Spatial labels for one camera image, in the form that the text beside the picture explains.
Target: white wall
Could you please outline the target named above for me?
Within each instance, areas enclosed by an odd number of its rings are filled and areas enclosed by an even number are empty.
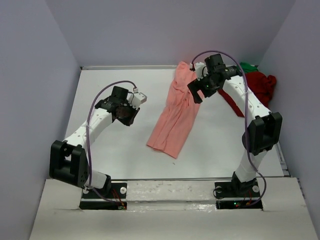
[[[0,240],[26,240],[79,65],[44,0],[0,1]]]
[[[258,64],[295,0],[46,0],[81,66],[167,65],[208,49]]]
[[[270,107],[283,116],[283,154],[289,171],[301,180],[320,237],[319,13],[319,0],[297,0],[259,69],[277,78]]]

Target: screw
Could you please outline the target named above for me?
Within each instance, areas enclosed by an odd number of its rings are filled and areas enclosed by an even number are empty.
[[[120,188],[121,194],[126,194],[126,192],[127,192],[127,189],[124,186]]]
[[[217,186],[217,187],[215,188],[215,191],[216,191],[217,194],[222,193],[222,187],[221,187],[221,186]]]
[[[258,193],[259,192],[259,187],[257,185],[254,185],[252,187],[252,191],[254,191],[255,193]]]

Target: white surface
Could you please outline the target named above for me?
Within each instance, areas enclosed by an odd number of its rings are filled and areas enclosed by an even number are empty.
[[[215,182],[212,180],[176,181],[128,181],[126,200],[135,201],[192,201],[210,202],[216,199],[212,194]]]
[[[136,191],[137,195],[153,181],[140,183],[144,187]],[[80,188],[47,180],[30,240],[317,240],[297,180],[268,178],[267,184],[264,211],[215,210],[212,204],[194,208],[192,203],[189,207],[188,203],[177,204],[175,210],[168,211],[163,202],[136,203],[134,210],[107,211],[78,209]],[[210,190],[208,184],[199,188]],[[162,195],[153,195],[154,201],[158,198]]]
[[[93,168],[112,179],[230,178],[240,164],[244,147],[244,119],[237,117],[216,93],[200,106],[194,126],[178,159],[146,146],[165,107],[174,69],[83,70],[81,72],[67,136],[87,118],[96,94],[106,85],[131,80],[147,96],[133,125],[116,121],[92,146]],[[132,89],[130,84],[122,84]],[[101,97],[111,94],[106,91]],[[283,176],[276,148],[260,165],[265,176]]]

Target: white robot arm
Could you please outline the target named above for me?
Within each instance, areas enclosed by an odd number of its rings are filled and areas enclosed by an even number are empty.
[[[243,115],[246,108],[246,90],[241,77],[241,72],[236,66],[223,63],[220,54],[211,55],[205,59],[205,63],[198,62],[192,69],[196,72],[197,79],[188,84],[195,103],[201,103],[198,91],[202,91],[205,98],[212,96],[217,90],[224,90],[236,103]],[[282,116],[280,113],[272,113],[265,107],[248,88],[248,133],[250,158],[256,169],[267,151],[279,140]],[[256,184],[256,171],[248,160],[245,134],[242,136],[244,153],[240,165],[233,173],[230,186],[225,192],[229,197],[243,196]]]
[[[130,126],[140,110],[140,105],[146,101],[147,96],[138,92],[137,88],[135,92],[130,93],[125,88],[113,87],[111,96],[100,100],[92,111],[89,125],[90,145],[115,120]],[[86,127],[87,121],[63,141],[56,140],[51,145],[49,168],[51,178],[79,188],[89,186]],[[109,192],[111,177],[92,170],[91,186],[102,192]]]

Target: pink cloth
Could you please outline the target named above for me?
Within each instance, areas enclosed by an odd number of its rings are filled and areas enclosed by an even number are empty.
[[[170,85],[166,107],[160,115],[146,143],[154,150],[177,158],[191,131],[200,104],[195,104],[187,84],[196,79],[196,73],[185,62],[180,62]]]

